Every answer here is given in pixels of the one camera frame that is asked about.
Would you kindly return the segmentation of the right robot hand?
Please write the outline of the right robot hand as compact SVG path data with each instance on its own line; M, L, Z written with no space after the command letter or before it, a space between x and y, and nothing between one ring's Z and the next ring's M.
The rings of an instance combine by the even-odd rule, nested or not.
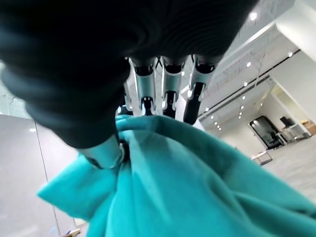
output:
M1 78L31 117L99 169L124 158L115 112L135 70L140 106L152 105L155 59L181 73L196 57L209 73L255 0L3 0Z

